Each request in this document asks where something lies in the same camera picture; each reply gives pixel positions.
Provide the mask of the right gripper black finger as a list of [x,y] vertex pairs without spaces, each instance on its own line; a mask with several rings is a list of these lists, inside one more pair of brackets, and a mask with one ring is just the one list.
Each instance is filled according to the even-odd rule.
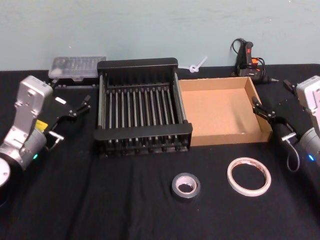
[[251,99],[253,104],[252,111],[255,115],[263,118],[267,122],[272,122],[275,119],[276,114],[274,111],[272,112],[267,111],[267,109],[263,107],[263,105],[260,103],[260,101],[256,96],[253,96]]
[[296,85],[292,84],[289,80],[285,79],[283,81],[283,86],[285,89],[287,89],[290,93],[292,94],[296,94],[297,91],[296,91]]

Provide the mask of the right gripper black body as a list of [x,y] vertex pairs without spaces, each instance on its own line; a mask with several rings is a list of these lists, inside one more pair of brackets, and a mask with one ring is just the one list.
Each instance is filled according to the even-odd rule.
[[282,142],[282,137],[296,133],[291,139],[299,143],[302,136],[309,130],[309,115],[297,98],[288,98],[275,104],[272,109],[275,120],[271,124],[276,138]]

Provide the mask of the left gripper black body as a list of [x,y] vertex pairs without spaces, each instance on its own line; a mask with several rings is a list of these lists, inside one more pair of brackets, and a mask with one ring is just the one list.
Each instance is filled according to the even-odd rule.
[[54,130],[62,121],[73,119],[70,116],[70,110],[72,110],[72,107],[65,100],[60,97],[54,97],[37,117],[36,129],[42,132],[47,142],[52,143],[51,147],[45,146],[47,150],[52,150],[64,139]]

